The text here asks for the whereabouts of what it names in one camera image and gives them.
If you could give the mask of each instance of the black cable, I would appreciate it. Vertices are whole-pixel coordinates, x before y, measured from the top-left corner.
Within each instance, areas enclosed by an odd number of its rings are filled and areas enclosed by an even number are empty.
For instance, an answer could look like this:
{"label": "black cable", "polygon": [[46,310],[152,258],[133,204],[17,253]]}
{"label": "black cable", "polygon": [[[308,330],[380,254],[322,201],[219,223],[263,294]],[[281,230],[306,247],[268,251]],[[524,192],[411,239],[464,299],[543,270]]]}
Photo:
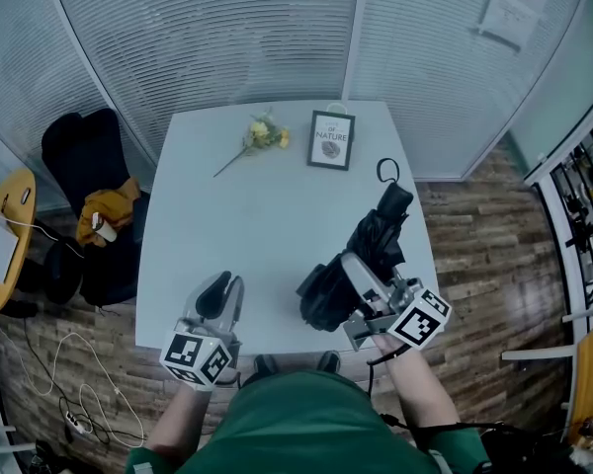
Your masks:
{"label": "black cable", "polygon": [[97,308],[99,309],[99,314],[101,314],[102,316],[106,316],[104,314],[104,312],[107,312],[109,314],[114,314],[115,316],[121,316],[121,314],[119,314],[117,311],[113,311],[112,309],[104,309],[103,305],[99,305],[97,306]]}
{"label": "black cable", "polygon": [[[61,397],[59,397],[59,401],[58,401],[58,406],[59,406],[59,415],[61,416],[61,420],[65,423],[65,417],[64,414],[61,410],[61,400],[65,400],[66,401],[66,407],[68,409],[68,412],[70,412],[75,418],[77,418],[78,416],[85,416],[90,423],[92,424],[92,432],[94,434],[94,436],[97,438],[97,440],[104,444],[104,445],[108,445],[110,444],[110,432],[114,433],[114,434],[123,434],[123,435],[129,435],[132,437],[135,437],[137,439],[140,440],[144,440],[145,437],[140,437],[138,435],[134,435],[134,434],[130,434],[127,432],[121,432],[121,431],[108,431],[108,429],[106,429],[105,427],[103,427],[101,424],[95,422],[92,417],[90,416],[90,413],[88,412],[88,410],[86,409],[85,406],[83,406],[83,410],[86,412],[86,414],[84,415],[83,413],[78,413],[78,414],[73,414],[70,411],[70,404],[72,404],[73,406],[80,406],[81,404],[79,404],[78,402],[74,402],[72,400],[70,400],[67,396],[66,396],[66,392],[63,391],[63,388],[61,388],[61,386],[59,386],[59,384],[57,384],[57,381],[54,381],[52,379],[52,376],[50,375],[50,372],[48,371],[48,369],[46,368],[46,366],[43,364],[42,359],[39,357],[39,355],[36,353],[36,351],[33,349],[33,346],[31,345],[31,340],[29,339],[29,332],[27,331],[27,318],[23,318],[23,323],[24,323],[24,337],[27,341],[27,346],[29,347],[29,350],[31,351],[31,353],[33,354],[33,356],[37,359],[38,363],[42,366],[43,371],[46,373],[46,375],[48,376],[48,379],[54,383],[55,387],[59,390],[59,393],[61,393]],[[96,432],[95,427],[99,427],[102,431],[104,431],[104,433],[106,434],[106,440],[103,440],[99,437],[99,435]]]}
{"label": "black cable", "polygon": [[534,435],[531,432],[527,432],[511,425],[507,425],[503,422],[496,423],[465,423],[458,422],[450,425],[436,425],[434,427],[410,427],[402,423],[398,418],[393,415],[381,414],[382,420],[390,427],[400,427],[401,429],[407,429],[408,431],[421,431],[429,434],[438,434],[440,432],[460,431],[462,429],[491,429],[505,432],[511,432],[513,434],[527,434]]}
{"label": "black cable", "polygon": [[367,362],[367,365],[369,366],[369,389],[367,390],[367,395],[369,395],[369,398],[372,397],[372,389],[374,388],[374,365],[378,365],[384,361],[389,361],[390,359],[404,355],[410,349],[411,347],[409,345],[403,344],[397,350]]}
{"label": "black cable", "polygon": [[542,434],[542,436],[543,437],[549,437],[550,435],[555,435],[555,434],[558,434],[560,432],[564,432],[564,431],[569,430],[569,429],[572,429],[573,427],[576,427],[578,425],[583,425],[583,423],[584,422],[575,422],[575,423],[572,423],[571,425],[567,425],[566,427],[562,427],[561,429],[558,429],[556,431],[547,432],[545,434]]}

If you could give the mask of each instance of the paper sign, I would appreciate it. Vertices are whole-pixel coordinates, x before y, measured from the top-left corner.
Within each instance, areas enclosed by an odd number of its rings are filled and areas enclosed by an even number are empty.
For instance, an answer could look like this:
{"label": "paper sign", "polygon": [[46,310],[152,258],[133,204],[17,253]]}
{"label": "paper sign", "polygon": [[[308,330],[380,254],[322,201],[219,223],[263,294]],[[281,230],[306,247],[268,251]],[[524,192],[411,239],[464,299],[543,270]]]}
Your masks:
{"label": "paper sign", "polygon": [[524,47],[536,29],[547,1],[490,0],[479,31]]}

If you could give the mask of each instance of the metal frame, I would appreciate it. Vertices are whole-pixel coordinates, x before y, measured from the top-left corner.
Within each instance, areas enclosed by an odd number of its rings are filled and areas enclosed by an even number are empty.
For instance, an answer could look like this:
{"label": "metal frame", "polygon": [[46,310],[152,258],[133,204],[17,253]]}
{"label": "metal frame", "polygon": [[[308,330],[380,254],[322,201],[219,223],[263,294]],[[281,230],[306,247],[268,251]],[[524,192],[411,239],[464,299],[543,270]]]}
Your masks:
{"label": "metal frame", "polygon": [[547,160],[525,177],[525,184],[531,186],[548,174],[566,155],[578,145],[593,129],[593,105],[569,135],[553,150]]}
{"label": "metal frame", "polygon": [[[553,171],[551,171],[551,176],[552,177],[553,177],[553,173],[556,170],[559,170],[562,173],[562,175],[564,176],[564,180],[568,184],[569,189],[571,190],[571,194],[573,195],[573,197],[574,198],[578,198],[578,196],[577,196],[577,194],[575,192],[575,189],[573,187],[573,184],[571,183],[571,180],[569,179],[568,175],[566,174],[566,169],[564,168],[564,164],[563,163],[560,163],[557,167],[555,167],[555,169],[553,169]],[[565,206],[565,213],[567,215],[567,219],[569,219],[569,217],[568,217],[569,216],[568,210],[566,209],[566,205],[564,205],[564,206]],[[572,241],[576,241],[578,239],[580,239],[580,237],[579,236],[576,236],[575,232],[573,232],[573,239],[571,239],[571,241],[567,241],[566,247],[568,248],[568,247],[570,247],[572,245],[575,245],[576,246],[575,247],[575,251],[578,254],[578,262],[580,264],[580,272],[582,273],[582,289],[584,291],[584,304],[585,304],[585,307],[588,309],[588,306],[589,306],[589,303],[590,302],[589,302],[589,299],[588,299],[588,292],[587,292],[586,286],[587,286],[588,283],[590,283],[590,281],[587,282],[584,279],[584,268],[582,267],[582,261],[580,260],[580,255],[579,255],[580,250],[579,250],[579,248],[577,248],[577,244],[575,244],[575,242],[572,243]],[[586,241],[586,244],[587,244],[587,247],[588,247],[589,256],[591,257],[591,264],[593,266],[593,248],[591,247],[590,241],[587,240]],[[591,328],[590,327],[591,327],[591,325],[590,325],[590,323],[587,320],[587,322],[586,322],[586,330],[587,330],[587,332],[590,332],[591,331]]]}
{"label": "metal frame", "polygon": [[[567,248],[565,242],[569,240],[573,233],[571,225],[566,217],[566,206],[560,197],[551,174],[542,178],[538,182],[542,196],[550,214],[550,222],[558,239],[558,256],[564,264],[567,283],[566,300],[569,304],[568,312],[579,313],[586,310],[586,297],[584,295],[583,275],[580,266],[580,260],[577,252],[573,248]],[[572,323],[573,340],[579,342],[587,334],[586,322],[575,321]]]}
{"label": "metal frame", "polygon": [[347,64],[345,66],[345,79],[343,81],[343,92],[341,94],[341,100],[343,102],[349,100],[349,93],[352,89],[351,85],[354,78],[354,71],[356,70],[356,61],[358,60],[366,4],[367,0],[356,0],[356,7],[354,7],[354,24],[352,26],[352,36],[349,42],[349,52],[347,54]]}
{"label": "metal frame", "polygon": [[566,247],[568,248],[570,246],[574,246],[579,241],[583,240],[585,237],[590,237],[591,235],[593,235],[593,225],[589,226],[585,230],[585,233],[580,234],[580,235],[575,235],[573,238],[571,238],[568,241],[566,241]]}
{"label": "metal frame", "polygon": [[[558,179],[555,177],[554,174],[550,174],[550,177],[551,177],[551,180],[553,181],[553,185],[555,186],[555,190],[556,190],[557,195],[558,195],[558,197],[560,199],[560,202],[562,203],[562,209],[563,209],[563,212],[564,212],[564,216],[566,218],[566,222],[568,223],[569,229],[571,231],[571,240],[576,239],[575,230],[573,229],[573,224],[569,221],[569,219],[570,219],[569,211],[568,211],[568,209],[566,207],[566,203],[565,203],[564,198],[562,196],[562,188],[558,184]],[[575,197],[575,190],[573,189],[573,185],[571,184],[571,182],[566,178],[566,173],[564,173],[564,178],[565,178],[565,180],[568,183],[569,189],[571,190],[571,194]],[[568,251],[571,251],[569,249],[570,246],[568,244],[564,244],[564,246],[567,248]],[[583,307],[584,307],[584,309],[586,309],[586,306],[587,306],[587,299],[586,299],[587,293],[586,293],[586,284],[585,284],[585,281],[584,281],[584,268],[582,267],[582,260],[580,260],[580,255],[579,255],[579,252],[578,252],[577,248],[575,248],[574,251],[575,251],[575,257],[577,259],[577,265],[578,265],[578,268],[580,269],[580,285],[582,287],[582,296],[583,296],[583,299],[584,299]]]}
{"label": "metal frame", "polygon": [[[545,211],[545,216],[547,217],[547,220],[551,221],[550,208],[547,205],[547,200],[545,199],[545,195],[543,193],[543,190],[541,189],[541,186],[538,184],[535,184],[534,189],[538,193],[538,197],[541,201],[541,204],[543,205],[543,210]],[[551,230],[551,235],[553,236],[553,246],[555,247],[555,253],[558,255],[557,262],[560,266],[560,275],[562,277],[562,294],[564,296],[564,309],[568,313],[570,313],[571,312],[571,304],[569,302],[569,284],[566,279],[566,269],[564,268],[564,258],[561,257],[562,250],[560,247],[560,241],[558,240],[557,232],[555,231],[555,226],[553,226],[552,222],[549,223],[549,227]]]}
{"label": "metal frame", "polygon": [[542,348],[540,350],[517,350],[512,352],[503,352],[501,359],[523,360],[523,359],[551,359],[551,358],[569,358],[577,355],[577,345],[557,346],[555,348]]}
{"label": "metal frame", "polygon": [[593,307],[587,309],[586,311],[576,312],[573,314],[566,314],[565,316],[562,316],[562,323],[570,323],[581,318],[590,318],[591,316],[593,316]]}

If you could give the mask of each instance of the umbrella handle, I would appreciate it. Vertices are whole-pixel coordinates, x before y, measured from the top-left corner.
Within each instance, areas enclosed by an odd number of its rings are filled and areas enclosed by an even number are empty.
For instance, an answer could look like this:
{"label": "umbrella handle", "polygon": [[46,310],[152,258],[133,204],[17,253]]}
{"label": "umbrella handle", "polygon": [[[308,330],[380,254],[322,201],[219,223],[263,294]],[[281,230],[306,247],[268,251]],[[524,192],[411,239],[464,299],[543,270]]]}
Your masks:
{"label": "umbrella handle", "polygon": [[[395,172],[396,172],[396,177],[394,178],[388,178],[388,179],[383,179],[382,178],[382,164],[384,162],[393,162],[393,165],[395,165]],[[378,179],[380,180],[381,183],[386,183],[387,181],[392,181],[393,183],[397,183],[399,181],[399,165],[397,165],[397,162],[395,160],[393,160],[392,158],[382,158],[378,164],[376,165],[376,173],[378,174]]]}

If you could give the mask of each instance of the framed picture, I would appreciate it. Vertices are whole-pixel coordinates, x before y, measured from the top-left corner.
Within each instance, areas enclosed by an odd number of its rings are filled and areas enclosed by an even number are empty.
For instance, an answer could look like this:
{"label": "framed picture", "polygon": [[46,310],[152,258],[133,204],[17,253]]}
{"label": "framed picture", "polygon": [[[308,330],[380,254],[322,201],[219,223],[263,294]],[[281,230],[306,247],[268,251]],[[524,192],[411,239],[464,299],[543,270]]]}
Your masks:
{"label": "framed picture", "polygon": [[307,165],[349,170],[355,117],[314,111]]}

